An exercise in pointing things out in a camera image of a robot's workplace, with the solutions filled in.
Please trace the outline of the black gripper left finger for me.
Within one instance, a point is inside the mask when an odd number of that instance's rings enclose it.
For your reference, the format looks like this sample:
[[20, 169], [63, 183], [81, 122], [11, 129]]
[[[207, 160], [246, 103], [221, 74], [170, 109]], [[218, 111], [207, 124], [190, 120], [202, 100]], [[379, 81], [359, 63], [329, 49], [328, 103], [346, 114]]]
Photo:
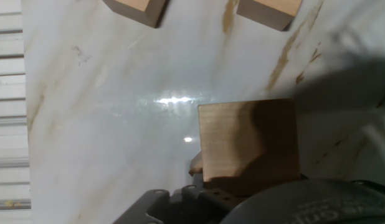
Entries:
[[220, 223], [242, 202], [220, 189], [204, 188], [203, 175], [195, 174], [192, 184], [177, 189], [145, 192], [114, 224], [202, 224]]

